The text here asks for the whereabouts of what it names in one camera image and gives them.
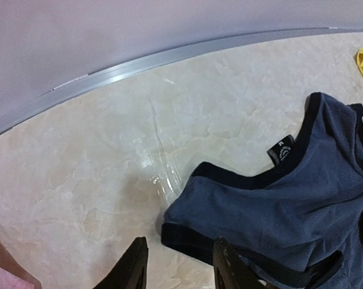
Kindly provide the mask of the pink garment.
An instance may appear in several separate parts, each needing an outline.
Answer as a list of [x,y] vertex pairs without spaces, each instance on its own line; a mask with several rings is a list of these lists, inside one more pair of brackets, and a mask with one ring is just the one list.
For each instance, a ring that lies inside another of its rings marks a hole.
[[34,289],[34,285],[0,268],[0,289]]

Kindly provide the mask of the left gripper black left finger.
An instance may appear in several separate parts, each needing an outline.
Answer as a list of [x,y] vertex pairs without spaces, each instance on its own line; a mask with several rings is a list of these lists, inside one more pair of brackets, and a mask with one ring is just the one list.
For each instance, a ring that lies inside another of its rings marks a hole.
[[94,289],[146,288],[148,256],[146,238],[135,238],[111,271]]

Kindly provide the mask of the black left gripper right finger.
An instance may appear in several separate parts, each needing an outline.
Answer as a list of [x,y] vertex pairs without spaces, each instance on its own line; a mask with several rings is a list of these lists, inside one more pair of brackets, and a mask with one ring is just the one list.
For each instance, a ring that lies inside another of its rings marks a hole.
[[215,288],[220,289],[266,289],[276,288],[268,282],[261,282],[241,260],[232,246],[217,238],[213,247]]

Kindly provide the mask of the aluminium rear table rail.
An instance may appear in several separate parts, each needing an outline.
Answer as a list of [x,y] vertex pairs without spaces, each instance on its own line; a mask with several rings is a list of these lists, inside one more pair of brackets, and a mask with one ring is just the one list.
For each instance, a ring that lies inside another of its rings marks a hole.
[[232,36],[219,37],[190,43],[153,54],[138,57],[106,69],[98,70],[70,80],[32,100],[14,112],[0,117],[0,135],[11,130],[20,123],[84,93],[99,87],[121,81],[139,73],[172,64],[178,61],[197,57],[210,52],[221,51],[255,43],[304,36],[338,33],[363,33],[363,29],[347,29],[338,27],[322,28],[291,28],[283,30],[269,30],[252,33],[242,33]]

